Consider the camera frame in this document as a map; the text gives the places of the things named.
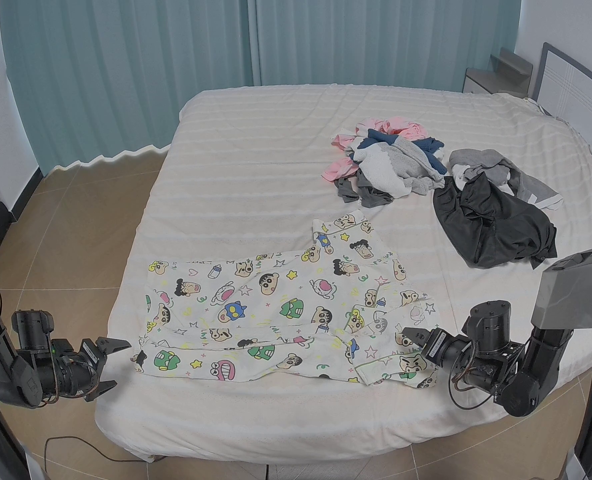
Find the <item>bed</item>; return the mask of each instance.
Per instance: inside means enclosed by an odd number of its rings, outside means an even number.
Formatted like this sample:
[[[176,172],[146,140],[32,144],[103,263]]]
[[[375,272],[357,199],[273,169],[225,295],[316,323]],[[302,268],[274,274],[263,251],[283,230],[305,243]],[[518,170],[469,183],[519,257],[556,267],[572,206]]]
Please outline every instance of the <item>bed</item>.
[[[572,93],[579,93],[569,90],[574,87],[570,64],[563,59],[556,65],[562,58],[553,50],[544,56],[539,103],[549,113],[564,115],[561,98],[573,103]],[[578,72],[580,80],[587,70]],[[592,87],[584,91],[592,101]],[[583,98],[576,99],[587,106]],[[582,110],[574,112],[578,116]],[[335,218],[358,207],[344,204],[320,176],[340,156],[331,137],[367,116],[394,115],[423,124],[444,141],[445,158],[457,148],[497,149],[563,195],[561,208],[546,211],[558,228],[559,257],[592,247],[592,152],[578,133],[592,137],[591,125],[576,132],[536,103],[505,94],[335,84],[207,91],[180,112],[133,242],[108,335],[138,343],[145,322],[142,266],[152,259],[209,260],[308,247],[313,219]],[[362,210],[405,260],[408,277],[440,302],[448,331],[457,332],[477,303],[506,299],[512,303],[512,339],[526,340],[540,272],[554,260],[535,271],[526,261],[486,270],[468,267],[440,228],[431,196],[411,194]],[[160,379],[137,373],[131,354],[110,357],[103,375],[118,386],[98,399],[96,423],[109,439],[143,458],[344,460],[451,435],[505,415],[492,403],[461,411],[444,385],[417,390],[386,381],[367,387],[287,373],[248,383]],[[591,361],[592,330],[577,331],[558,385],[587,370]],[[466,396],[462,403],[483,398],[477,392]]]

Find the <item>headboard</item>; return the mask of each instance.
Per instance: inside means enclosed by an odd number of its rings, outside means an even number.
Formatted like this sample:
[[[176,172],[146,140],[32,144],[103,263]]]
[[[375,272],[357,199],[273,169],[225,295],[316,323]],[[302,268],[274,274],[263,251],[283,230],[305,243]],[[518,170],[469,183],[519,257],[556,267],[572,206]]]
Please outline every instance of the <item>headboard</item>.
[[[592,71],[544,43],[532,98],[569,123],[592,149]]]

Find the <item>green cartoon character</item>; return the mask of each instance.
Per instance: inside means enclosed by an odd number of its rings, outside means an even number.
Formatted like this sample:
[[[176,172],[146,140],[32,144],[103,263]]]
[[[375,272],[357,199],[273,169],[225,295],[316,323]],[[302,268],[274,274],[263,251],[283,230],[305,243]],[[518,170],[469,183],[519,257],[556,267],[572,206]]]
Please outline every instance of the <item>green cartoon character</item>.
[[[167,370],[175,370],[180,363],[180,357],[172,351],[161,350],[156,357],[154,357],[154,366],[158,367],[161,372]]]
[[[274,355],[274,345],[267,345],[265,347],[252,347],[247,350],[247,353],[254,359],[264,359],[269,361]]]
[[[281,315],[286,316],[287,318],[300,318],[302,315],[302,300],[300,299],[292,299],[281,306]]]

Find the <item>teal curtain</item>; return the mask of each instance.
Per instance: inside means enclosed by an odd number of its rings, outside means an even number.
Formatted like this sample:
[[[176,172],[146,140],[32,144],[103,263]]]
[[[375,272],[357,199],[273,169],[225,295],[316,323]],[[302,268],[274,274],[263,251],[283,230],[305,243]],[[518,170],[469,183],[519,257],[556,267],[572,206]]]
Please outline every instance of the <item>teal curtain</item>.
[[[7,75],[44,172],[168,144],[205,89],[460,91],[513,50],[521,0],[0,0]]]

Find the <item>dark gray garment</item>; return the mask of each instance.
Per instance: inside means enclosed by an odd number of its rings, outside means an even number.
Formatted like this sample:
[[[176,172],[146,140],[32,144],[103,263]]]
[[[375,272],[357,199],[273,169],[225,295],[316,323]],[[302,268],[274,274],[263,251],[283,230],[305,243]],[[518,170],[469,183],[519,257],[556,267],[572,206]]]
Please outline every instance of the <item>dark gray garment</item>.
[[[352,182],[349,178],[339,178],[334,180],[334,185],[338,189],[338,196],[343,198],[346,203],[358,201],[358,194],[352,188]]]
[[[495,149],[457,149],[450,155],[450,165],[469,165],[470,168],[464,173],[466,182],[484,172],[487,179],[497,187],[508,183],[518,199],[533,204],[536,208],[556,210],[563,202],[563,197],[556,190],[525,174]]]
[[[394,197],[387,192],[383,192],[382,190],[378,190],[378,188],[372,187],[370,181],[365,178],[363,171],[358,169],[356,171],[356,180],[357,180],[357,187],[358,192],[361,195],[361,204],[365,208],[374,208],[374,206],[385,206],[385,204],[389,204],[394,201]]]

